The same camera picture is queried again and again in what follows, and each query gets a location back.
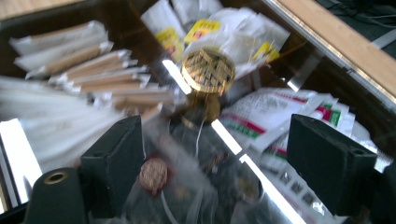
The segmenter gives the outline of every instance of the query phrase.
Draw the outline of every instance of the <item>glass surface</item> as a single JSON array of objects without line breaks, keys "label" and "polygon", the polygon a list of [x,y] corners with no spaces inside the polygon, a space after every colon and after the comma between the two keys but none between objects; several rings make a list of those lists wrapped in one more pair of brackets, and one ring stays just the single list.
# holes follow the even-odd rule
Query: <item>glass surface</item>
[{"label": "glass surface", "polygon": [[[154,35],[139,20],[140,15],[155,2],[150,0],[86,1],[3,21],[0,23],[0,74],[10,77],[24,77],[25,75],[13,63],[17,53],[8,44],[11,37],[37,35],[98,20],[107,28],[109,39],[115,43],[115,49],[131,49],[134,58],[138,59],[141,64],[147,64],[151,74],[159,83],[171,85],[177,89],[179,80],[175,77],[178,77],[179,71],[170,63],[168,54]],[[281,57],[271,62],[270,67],[263,65],[245,78],[235,81],[228,93],[220,98],[223,109],[261,87],[330,93],[334,98],[339,98],[340,103],[349,105],[349,111],[355,114],[356,121],[368,130],[379,150],[392,158],[396,156],[394,147],[396,144],[394,110],[396,105],[394,103],[383,94],[376,93],[376,88],[370,86],[369,82],[361,80],[355,70],[345,69],[342,66],[344,64],[340,64],[342,60],[328,52],[326,46],[321,46],[315,41],[316,38],[312,34],[301,31],[304,28],[296,26],[290,20],[285,20],[285,15],[281,15],[281,9],[274,10],[271,1],[221,2],[225,7],[249,7],[291,33],[280,51]],[[197,125],[188,128],[180,117],[174,116],[165,124],[169,127],[163,127],[164,124],[159,123],[161,127],[151,126],[152,130],[147,130],[147,132],[156,133],[158,130],[165,130],[164,134],[175,141],[175,144],[184,148],[190,159],[198,161],[203,170],[205,168],[210,170],[206,175],[210,176],[209,182],[212,185],[224,188],[222,190],[236,190],[232,192],[236,195],[233,198],[231,193],[221,195],[224,192],[218,189],[219,200],[235,199],[235,202],[227,203],[227,205],[232,204],[232,208],[226,207],[222,211],[227,214],[224,215],[227,217],[224,219],[225,223],[231,220],[231,223],[343,223],[346,220],[345,217],[333,216],[315,192],[285,160],[276,163],[278,169],[262,166],[258,158],[266,160],[265,157],[269,155],[258,155],[254,150],[242,148],[226,131],[225,124],[219,120],[211,124],[202,124],[201,127]],[[166,148],[165,145],[155,143],[155,140],[151,140],[151,144],[154,151],[161,150],[158,149],[159,147]],[[198,159],[196,158],[197,151],[204,152],[198,154]],[[227,175],[223,177],[214,175],[217,174],[214,170],[221,169],[220,166],[207,167],[214,156],[221,153],[226,153],[232,161],[231,166],[225,166],[222,168],[223,172],[219,172],[219,174]],[[247,192],[244,191],[246,189],[241,187],[246,183],[238,182],[238,178],[244,179],[244,177],[250,185],[257,188],[259,196],[254,193],[251,194],[254,196],[247,196]],[[259,181],[260,185],[252,184],[255,181]],[[166,192],[164,197],[171,205],[172,212],[174,201],[169,198],[170,194],[166,195]],[[166,211],[158,215],[169,217]]]}]

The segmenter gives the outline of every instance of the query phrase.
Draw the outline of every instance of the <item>glass display case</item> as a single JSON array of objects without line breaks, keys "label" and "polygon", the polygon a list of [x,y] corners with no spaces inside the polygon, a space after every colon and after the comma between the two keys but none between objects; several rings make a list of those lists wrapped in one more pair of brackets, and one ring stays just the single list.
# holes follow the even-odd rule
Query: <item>glass display case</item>
[{"label": "glass display case", "polygon": [[[176,78],[177,76],[181,78],[181,63],[171,61],[168,51],[140,20],[156,2],[84,1],[1,21],[0,75],[24,78],[26,74],[14,64],[14,60],[19,55],[9,44],[10,38],[40,35],[84,22],[99,21],[106,27],[108,39],[114,42],[113,49],[131,50],[133,58],[137,59],[140,65],[148,66],[152,75],[150,82],[158,82],[160,86],[170,86],[171,90],[180,91],[183,98],[183,90],[179,86],[180,80]],[[330,94],[332,99],[337,99],[338,103],[347,106],[348,110],[342,116],[353,117],[353,120],[346,124],[346,129],[350,131],[349,137],[371,150],[376,150],[378,157],[383,159],[385,164],[390,164],[396,155],[394,148],[396,89],[392,85],[396,78],[388,75],[395,71],[396,62],[387,58],[385,54],[373,52],[372,55],[364,57],[383,56],[386,60],[379,59],[381,64],[375,66],[389,67],[382,67],[382,70],[378,67],[373,68],[372,62],[360,66],[364,61],[353,58],[354,53],[349,49],[339,49],[339,41],[334,41],[336,36],[324,36],[323,31],[315,30],[316,25],[312,22],[314,18],[304,15],[302,9],[304,4],[293,7],[293,3],[288,1],[275,0],[220,2],[224,7],[247,7],[256,13],[261,13],[289,32],[290,36],[277,59],[261,63],[255,69],[249,70],[242,77],[237,78],[230,89],[219,97],[221,108],[219,119],[214,118],[211,120],[214,120],[213,122],[201,120],[191,124],[185,120],[185,116],[181,116],[183,113],[186,115],[182,106],[181,109],[179,107],[174,111],[164,109],[160,119],[156,118],[143,124],[145,153],[149,154],[146,155],[146,159],[151,158],[150,155],[157,154],[168,158],[167,163],[172,166],[173,177],[171,184],[165,185],[162,189],[161,196],[154,197],[141,186],[137,186],[138,183],[134,185],[125,203],[123,218],[131,223],[145,223],[144,221],[152,221],[147,223],[363,222],[367,219],[368,209],[360,209],[350,218],[349,215],[336,216],[334,212],[329,211],[330,209],[326,207],[329,205],[320,199],[323,195],[320,197],[317,195],[320,190],[311,189],[311,182],[300,177],[298,175],[301,174],[300,171],[296,171],[295,167],[288,163],[287,152],[271,145],[276,139],[287,137],[284,134],[289,130],[291,113],[298,113],[299,110],[286,113],[286,117],[277,115],[267,117],[280,120],[277,125],[286,123],[287,126],[282,132],[275,132],[276,137],[272,140],[260,137],[261,134],[270,133],[271,130],[260,133],[260,127],[251,128],[255,123],[260,124],[261,121],[258,119],[265,121],[263,116],[255,114],[256,117],[245,118],[249,120],[243,121],[232,119],[234,118],[232,116],[233,113],[239,113],[239,110],[235,110],[238,104],[242,107],[239,108],[240,110],[248,110],[250,106],[254,107],[258,104],[264,106],[273,104],[275,98],[267,99],[266,94],[287,99],[300,97],[305,103],[309,102],[312,94]],[[312,10],[320,13],[324,9],[315,6]],[[370,49],[363,49],[361,53],[365,54],[368,51],[370,53]],[[249,103],[248,100],[243,102],[241,99],[250,99],[253,102]],[[207,105],[203,104],[206,108],[216,106],[206,103]],[[315,108],[324,103],[326,102],[322,100]],[[199,109],[202,108],[195,107],[191,111],[196,112]],[[315,110],[301,114],[308,116],[314,112]],[[240,126],[233,126],[230,120],[235,122],[239,120]],[[258,132],[257,141],[250,141],[245,145],[238,134],[248,135],[249,130],[244,130],[242,124],[250,125],[251,130]],[[4,167],[8,170],[12,170],[12,167],[8,164],[3,143],[2,154],[5,158],[2,171],[3,175],[7,175]],[[383,168],[377,170],[379,173],[383,172]],[[2,191],[7,194],[15,188],[12,187],[15,183],[10,178],[2,177]],[[21,205],[21,200],[17,198],[18,196],[13,203],[8,196],[2,197],[2,202],[8,208],[17,207]],[[136,209],[134,203],[138,203],[140,207],[137,207],[142,210]],[[102,219],[90,219],[92,223],[102,221]],[[108,221],[121,223],[124,220],[112,218]]]}]

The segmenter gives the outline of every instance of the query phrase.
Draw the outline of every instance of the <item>yellow label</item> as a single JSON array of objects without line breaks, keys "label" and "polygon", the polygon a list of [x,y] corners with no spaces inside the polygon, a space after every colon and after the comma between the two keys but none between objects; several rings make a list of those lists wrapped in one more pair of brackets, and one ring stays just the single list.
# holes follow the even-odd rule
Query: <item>yellow label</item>
[{"label": "yellow label", "polygon": [[204,35],[217,31],[220,26],[218,21],[198,20],[184,37],[184,42],[190,44]]},{"label": "yellow label", "polygon": [[169,27],[155,35],[157,40],[168,51],[175,62],[181,61],[183,57],[184,45],[177,36],[175,28]]},{"label": "yellow label", "polygon": [[262,46],[257,50],[256,54],[253,56],[253,60],[257,60],[259,58],[266,58],[266,61],[269,63],[277,58],[279,58],[279,52],[274,49],[271,43],[265,42]]}]

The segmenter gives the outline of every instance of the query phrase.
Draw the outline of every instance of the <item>red wax seal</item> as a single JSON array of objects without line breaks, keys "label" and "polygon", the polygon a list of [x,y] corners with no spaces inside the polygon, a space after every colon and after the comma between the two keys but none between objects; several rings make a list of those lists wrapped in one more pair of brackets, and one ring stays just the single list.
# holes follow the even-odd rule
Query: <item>red wax seal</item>
[{"label": "red wax seal", "polygon": [[165,161],[153,158],[146,161],[140,171],[139,182],[144,189],[151,191],[153,195],[161,189],[167,181],[168,170]]}]

